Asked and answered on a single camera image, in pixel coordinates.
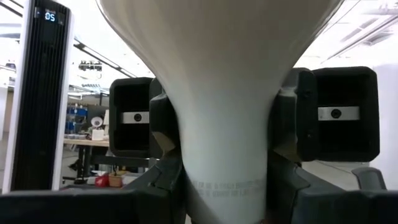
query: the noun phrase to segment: fluorescent light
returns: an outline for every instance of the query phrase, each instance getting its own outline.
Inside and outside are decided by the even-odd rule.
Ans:
[[[80,98],[79,97],[75,97],[75,96],[68,96],[68,97],[71,98],[71,99],[74,99],[74,100],[82,100],[81,96],[80,96]]]
[[[75,89],[83,90],[83,91],[87,91],[87,92],[91,92],[92,91],[92,90],[89,90],[89,89],[81,87],[81,86],[76,86],[76,85],[71,85],[71,84],[69,84],[69,86],[71,86],[71,87],[73,87]]]
[[[80,96],[81,97],[81,93],[68,93],[69,96]]]
[[[91,50],[87,46],[84,46],[82,48],[82,51],[85,51],[85,52],[91,54],[92,56],[97,57],[99,60],[102,60],[104,63],[108,64],[110,67],[113,67],[113,68],[119,67],[119,65],[116,65],[114,62],[110,61],[106,57],[104,57],[104,56],[100,55],[99,53],[95,52],[94,50]]]

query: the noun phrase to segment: camera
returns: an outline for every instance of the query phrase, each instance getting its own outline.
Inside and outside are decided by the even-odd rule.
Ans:
[[[369,162],[380,152],[377,76],[370,68],[294,68],[269,118],[269,144],[293,162]]]
[[[149,124],[149,111],[124,112],[121,119],[122,124]]]

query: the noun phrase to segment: table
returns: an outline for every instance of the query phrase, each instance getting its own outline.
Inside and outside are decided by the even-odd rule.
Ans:
[[[109,141],[92,141],[92,140],[81,140],[81,139],[64,139],[64,144],[75,144],[78,146],[102,146],[109,147]]]
[[[77,178],[75,183],[84,182],[85,177],[90,176],[90,161],[91,161],[91,151],[93,146],[109,147],[109,141],[92,141],[86,139],[64,139],[64,144],[75,144],[79,147],[79,163],[77,168]]]

